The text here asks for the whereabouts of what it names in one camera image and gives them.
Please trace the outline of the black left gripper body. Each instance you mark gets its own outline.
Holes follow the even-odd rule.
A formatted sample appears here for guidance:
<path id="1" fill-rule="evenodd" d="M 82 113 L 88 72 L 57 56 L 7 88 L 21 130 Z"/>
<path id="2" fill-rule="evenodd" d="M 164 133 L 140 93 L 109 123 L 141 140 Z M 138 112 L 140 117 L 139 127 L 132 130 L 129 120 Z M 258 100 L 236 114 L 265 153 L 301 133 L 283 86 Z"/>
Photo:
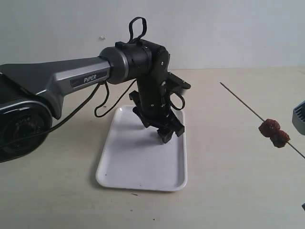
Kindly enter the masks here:
<path id="1" fill-rule="evenodd" d="M 144 127 L 173 130 L 174 134 L 181 136 L 185 127 L 173 109 L 184 109 L 183 96 L 168 91 L 166 81 L 157 84 L 152 78 L 139 78 L 137 86 L 138 90 L 131 92 L 129 98 L 135 103 L 133 112 L 140 118 Z"/>

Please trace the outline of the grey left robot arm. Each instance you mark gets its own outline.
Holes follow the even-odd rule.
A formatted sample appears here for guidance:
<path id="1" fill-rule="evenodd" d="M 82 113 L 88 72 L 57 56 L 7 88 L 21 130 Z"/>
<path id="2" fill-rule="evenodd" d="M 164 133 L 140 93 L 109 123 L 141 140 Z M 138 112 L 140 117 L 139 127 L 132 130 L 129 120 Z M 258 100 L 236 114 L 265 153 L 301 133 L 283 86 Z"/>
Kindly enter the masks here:
<path id="1" fill-rule="evenodd" d="M 0 67 L 0 160 L 6 162 L 37 149 L 59 125 L 66 95 L 94 85 L 136 83 L 126 90 L 133 112 L 153 126 L 164 143 L 181 136 L 184 125 L 174 114 L 171 95 L 181 97 L 190 85 L 168 71 L 165 47 L 146 41 L 117 42 L 98 57 Z"/>

